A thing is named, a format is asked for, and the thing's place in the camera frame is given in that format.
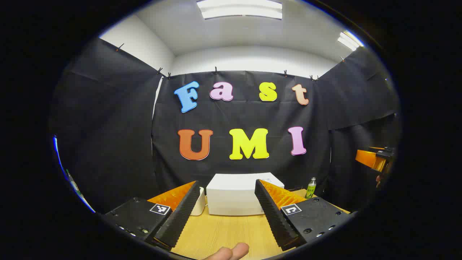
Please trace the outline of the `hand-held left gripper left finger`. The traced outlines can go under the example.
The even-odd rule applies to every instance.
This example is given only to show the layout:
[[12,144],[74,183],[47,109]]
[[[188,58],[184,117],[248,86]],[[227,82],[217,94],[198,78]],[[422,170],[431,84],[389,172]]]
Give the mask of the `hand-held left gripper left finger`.
[[149,200],[132,198],[104,214],[104,220],[139,241],[172,250],[200,194],[192,181]]

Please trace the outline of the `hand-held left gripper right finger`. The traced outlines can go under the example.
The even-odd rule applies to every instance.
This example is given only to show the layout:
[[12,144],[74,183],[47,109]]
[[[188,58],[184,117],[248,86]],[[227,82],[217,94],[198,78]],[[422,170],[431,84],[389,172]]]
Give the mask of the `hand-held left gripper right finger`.
[[262,179],[256,180],[254,193],[283,251],[315,244],[357,214],[345,212],[319,196],[306,199]]

